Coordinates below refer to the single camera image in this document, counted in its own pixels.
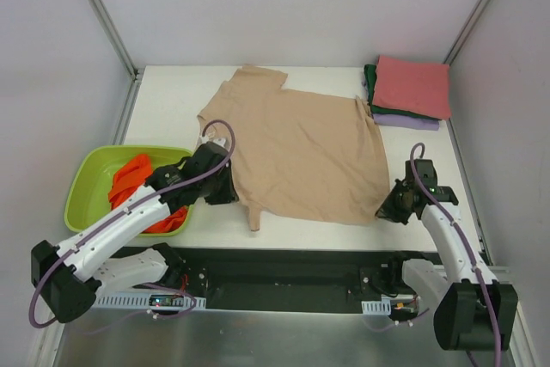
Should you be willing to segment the beige t shirt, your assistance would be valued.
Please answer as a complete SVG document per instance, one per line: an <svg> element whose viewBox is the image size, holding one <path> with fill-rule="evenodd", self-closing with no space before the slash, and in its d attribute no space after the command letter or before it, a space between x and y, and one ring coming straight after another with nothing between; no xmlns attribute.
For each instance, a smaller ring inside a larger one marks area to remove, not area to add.
<svg viewBox="0 0 550 367"><path fill-rule="evenodd" d="M252 231L270 212L367 225L390 192L386 151L367 102L287 89L285 73L245 65L199 112L235 134L233 183Z"/></svg>

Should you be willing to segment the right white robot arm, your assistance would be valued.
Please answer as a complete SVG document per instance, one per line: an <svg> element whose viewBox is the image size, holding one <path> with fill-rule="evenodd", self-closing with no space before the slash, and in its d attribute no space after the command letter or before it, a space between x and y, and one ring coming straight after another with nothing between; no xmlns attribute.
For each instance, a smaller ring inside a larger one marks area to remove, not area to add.
<svg viewBox="0 0 550 367"><path fill-rule="evenodd" d="M396 293L412 289L433 312L437 343L447 351L508 350L518 295L484 262L461 227L458 198L451 187L437 184L428 159L410 159L405 177L376 212L376 217L407 224L411 216L425 226L444 272L424 259L405 260L387 271L388 287Z"/></svg>

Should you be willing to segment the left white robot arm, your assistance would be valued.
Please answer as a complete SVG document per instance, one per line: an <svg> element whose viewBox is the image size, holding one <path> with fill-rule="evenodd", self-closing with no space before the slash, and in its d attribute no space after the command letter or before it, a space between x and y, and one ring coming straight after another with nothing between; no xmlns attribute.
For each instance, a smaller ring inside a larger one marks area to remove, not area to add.
<svg viewBox="0 0 550 367"><path fill-rule="evenodd" d="M191 156L152 170L127 200L86 230L56 245L47 240L36 244L31 250L30 324L46 327L35 318L39 300L55 321L68 323L85 314L98 298L129 287L184 293L184 261L167 243L124 258L115 258L114 253L198 199L210 205L236 201L233 152L220 140L202 143Z"/></svg>

